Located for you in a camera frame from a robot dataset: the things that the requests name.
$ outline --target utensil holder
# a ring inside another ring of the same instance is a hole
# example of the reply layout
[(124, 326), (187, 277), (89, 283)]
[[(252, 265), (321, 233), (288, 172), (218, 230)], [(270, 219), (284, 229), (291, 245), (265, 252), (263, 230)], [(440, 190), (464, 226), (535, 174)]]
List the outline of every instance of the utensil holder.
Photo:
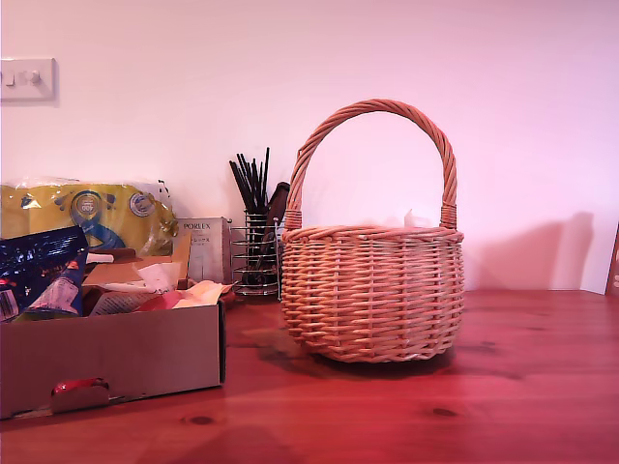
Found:
[(245, 226), (231, 227), (245, 235), (243, 240), (232, 242), (242, 250), (232, 256), (237, 295), (280, 295), (280, 232), (277, 226), (266, 223), (266, 215), (246, 211)]

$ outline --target yellow packaging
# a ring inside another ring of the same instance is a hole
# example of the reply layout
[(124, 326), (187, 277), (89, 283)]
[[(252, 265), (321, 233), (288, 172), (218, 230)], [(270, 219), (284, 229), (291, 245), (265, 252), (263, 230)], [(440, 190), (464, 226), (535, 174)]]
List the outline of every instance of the yellow packaging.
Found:
[(13, 187), (1, 186), (3, 239), (28, 235), (28, 211), (21, 209), (21, 195)]
[(3, 187), (2, 196), (2, 236), (7, 239), (79, 225), (91, 248), (129, 247), (153, 255), (171, 251), (177, 230), (168, 208), (128, 185)]

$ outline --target wooden table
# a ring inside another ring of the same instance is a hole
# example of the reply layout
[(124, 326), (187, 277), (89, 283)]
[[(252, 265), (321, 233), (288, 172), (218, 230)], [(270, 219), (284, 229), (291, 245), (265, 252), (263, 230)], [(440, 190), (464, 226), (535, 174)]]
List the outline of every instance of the wooden table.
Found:
[(279, 305), (227, 312), (223, 388), (5, 420), (2, 464), (619, 462), (619, 300), (474, 292), (453, 353), (302, 352)]

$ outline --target light switch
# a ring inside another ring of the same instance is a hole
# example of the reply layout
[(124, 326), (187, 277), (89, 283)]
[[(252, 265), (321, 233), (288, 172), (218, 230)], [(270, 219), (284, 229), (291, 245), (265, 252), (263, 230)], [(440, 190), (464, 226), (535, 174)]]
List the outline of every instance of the light switch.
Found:
[(54, 100), (54, 59), (2, 59), (2, 102)]

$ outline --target blue packet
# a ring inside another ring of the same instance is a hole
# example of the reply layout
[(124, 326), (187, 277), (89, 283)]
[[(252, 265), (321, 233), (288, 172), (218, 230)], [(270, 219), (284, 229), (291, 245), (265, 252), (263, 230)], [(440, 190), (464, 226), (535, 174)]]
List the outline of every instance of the blue packet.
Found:
[(87, 255), (79, 226), (0, 241), (0, 321), (81, 316)]

